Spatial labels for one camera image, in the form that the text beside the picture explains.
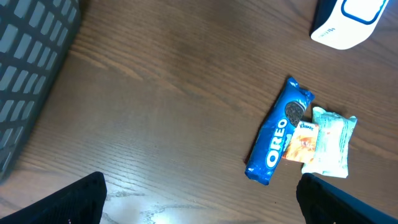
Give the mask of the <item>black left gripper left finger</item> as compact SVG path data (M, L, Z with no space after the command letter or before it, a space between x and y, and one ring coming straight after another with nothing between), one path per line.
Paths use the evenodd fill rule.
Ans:
M106 194L103 173L94 172L22 210L1 218L1 224L99 224Z

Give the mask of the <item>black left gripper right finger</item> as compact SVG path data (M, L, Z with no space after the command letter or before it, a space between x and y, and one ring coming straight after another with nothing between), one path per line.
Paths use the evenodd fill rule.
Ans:
M313 174L301 177L296 198L306 223L397 223L397 219Z

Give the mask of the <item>green wet wipes pack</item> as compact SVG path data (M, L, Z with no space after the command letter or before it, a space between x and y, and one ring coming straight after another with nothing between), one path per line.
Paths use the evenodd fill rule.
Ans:
M357 117L345 118L317 106L312 112L312 121L320 129L313 161L305 163L301 172L347 178L349 141L358 122Z

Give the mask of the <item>blue Oreo cookie pack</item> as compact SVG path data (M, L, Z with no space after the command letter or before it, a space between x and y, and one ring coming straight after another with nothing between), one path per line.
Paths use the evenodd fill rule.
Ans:
M257 135L246 164L245 174L249 179L269 185L296 127L314 98L296 79L287 79Z

